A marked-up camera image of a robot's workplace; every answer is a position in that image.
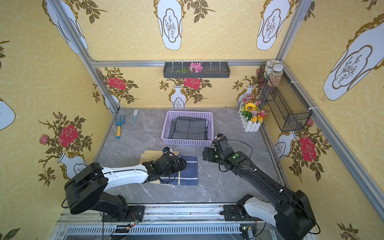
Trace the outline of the grey checked pillowcase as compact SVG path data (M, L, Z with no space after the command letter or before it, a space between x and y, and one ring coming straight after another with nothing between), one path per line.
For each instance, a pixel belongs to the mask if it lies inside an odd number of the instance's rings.
M201 118L178 117L173 120L170 138L183 140L207 140L208 121Z

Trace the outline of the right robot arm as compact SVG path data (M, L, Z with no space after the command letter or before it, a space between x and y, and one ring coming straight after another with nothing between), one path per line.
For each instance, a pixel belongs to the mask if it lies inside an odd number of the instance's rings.
M224 166L227 172L245 179L268 200L262 204L255 197L244 197L245 201L238 205L248 216L275 226L286 240L302 240L317 225L304 192L293 192L264 173L246 154L234 152L225 135L217 135L212 143L213 148L204 149L203 160Z

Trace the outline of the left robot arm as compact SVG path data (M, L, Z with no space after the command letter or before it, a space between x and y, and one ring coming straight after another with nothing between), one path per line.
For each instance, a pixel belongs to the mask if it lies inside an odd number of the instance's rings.
M142 221L143 206L130 208L123 196L108 194L106 190L154 182L186 167L187 162L168 147L163 149L163 154L156 161L132 167L107 168L100 163L92 163L65 184L64 202L73 215L93 210L102 213L103 220L107 222Z

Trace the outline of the tan folded pillowcase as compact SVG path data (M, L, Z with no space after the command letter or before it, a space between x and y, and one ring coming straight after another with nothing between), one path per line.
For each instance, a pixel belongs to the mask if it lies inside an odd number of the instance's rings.
M164 152L162 150L160 151L145 151L143 154L141 154L141 158L139 161L139 165L142 165L146 162L156 162L158 159L167 159L166 157L163 157Z

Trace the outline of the lilac plastic basket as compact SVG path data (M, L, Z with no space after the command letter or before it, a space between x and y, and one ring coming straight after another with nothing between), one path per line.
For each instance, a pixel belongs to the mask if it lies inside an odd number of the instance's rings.
M167 145L208 147L214 139L213 113L168 111L161 138Z

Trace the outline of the flower box white fence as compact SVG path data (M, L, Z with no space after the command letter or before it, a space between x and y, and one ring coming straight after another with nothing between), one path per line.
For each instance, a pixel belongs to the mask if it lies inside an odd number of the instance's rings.
M266 117L266 112L259 108L260 104L255 94L245 95L240 102L239 114L246 133L257 132Z

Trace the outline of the blue yellow garden fork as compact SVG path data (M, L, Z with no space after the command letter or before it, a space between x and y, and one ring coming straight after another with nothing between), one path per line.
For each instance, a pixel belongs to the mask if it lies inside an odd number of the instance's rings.
M117 126L117 133L116 133L117 139L121 138L122 124L125 123L125 120L126 120L126 115L117 116L115 119L115 124Z

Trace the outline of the light blue small brush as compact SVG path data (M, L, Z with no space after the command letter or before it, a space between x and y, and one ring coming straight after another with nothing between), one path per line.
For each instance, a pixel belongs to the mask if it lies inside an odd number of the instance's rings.
M132 126L136 125L138 113L139 113L138 109L135 109L134 112L133 112Z

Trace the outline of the pink artificial flower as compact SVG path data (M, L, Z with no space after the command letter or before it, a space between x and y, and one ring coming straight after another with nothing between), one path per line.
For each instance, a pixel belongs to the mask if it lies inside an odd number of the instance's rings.
M191 73L201 73L203 68L204 67L201 62L192 62L188 67Z

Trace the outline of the glass jar front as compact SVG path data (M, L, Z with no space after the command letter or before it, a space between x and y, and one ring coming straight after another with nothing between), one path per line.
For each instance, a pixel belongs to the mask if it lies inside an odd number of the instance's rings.
M284 73L283 69L284 69L284 66L281 64L276 64L273 66L273 70L269 74L269 80L268 80L268 85L270 87L277 87L279 85Z

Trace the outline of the glass jar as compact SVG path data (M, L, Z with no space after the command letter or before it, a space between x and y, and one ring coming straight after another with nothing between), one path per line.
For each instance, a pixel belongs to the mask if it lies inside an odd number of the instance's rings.
M284 66L281 64L276 64L273 66L273 70L269 74L269 80L268 80L268 85L270 87L277 87L279 85L284 73L283 69L284 69Z
M269 60L266 62L265 70L264 70L264 77L267 78L267 76L270 75L271 71L273 70L273 67L275 65L280 65L281 61L278 60Z

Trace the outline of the glass jar back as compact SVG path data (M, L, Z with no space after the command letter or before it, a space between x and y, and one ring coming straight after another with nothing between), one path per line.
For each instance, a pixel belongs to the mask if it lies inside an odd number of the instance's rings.
M266 62L265 70L264 70L264 77L267 78L267 76L270 75L271 71L273 70L273 67L275 65L280 65L281 61L278 60L269 60Z

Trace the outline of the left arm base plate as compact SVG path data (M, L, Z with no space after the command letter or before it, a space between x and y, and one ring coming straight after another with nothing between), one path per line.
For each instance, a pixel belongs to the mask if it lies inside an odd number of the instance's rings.
M108 215L104 214L102 217L103 222L107 223L123 223L123 222L142 222L145 213L145 206L133 205L123 207L120 211Z

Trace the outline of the aluminium rail frame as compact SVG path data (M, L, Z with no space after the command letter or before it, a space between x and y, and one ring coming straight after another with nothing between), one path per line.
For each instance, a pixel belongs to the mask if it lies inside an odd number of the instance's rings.
M171 204L130 204L145 206L142 222L107 223L103 214L86 211L72 215L68 210L61 214L51 240L65 240L70 236L86 239L122 240L130 236L150 235L236 235L246 240L265 237L285 240L277 228L264 220L225 221L220 212L224 205L236 203L171 203Z

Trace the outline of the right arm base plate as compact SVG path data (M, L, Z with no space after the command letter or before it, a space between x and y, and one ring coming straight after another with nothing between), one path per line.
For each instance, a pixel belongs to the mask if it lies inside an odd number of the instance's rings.
M244 207L238 205L224 205L224 210L220 212L224 216L225 221L256 221L261 220L250 216Z

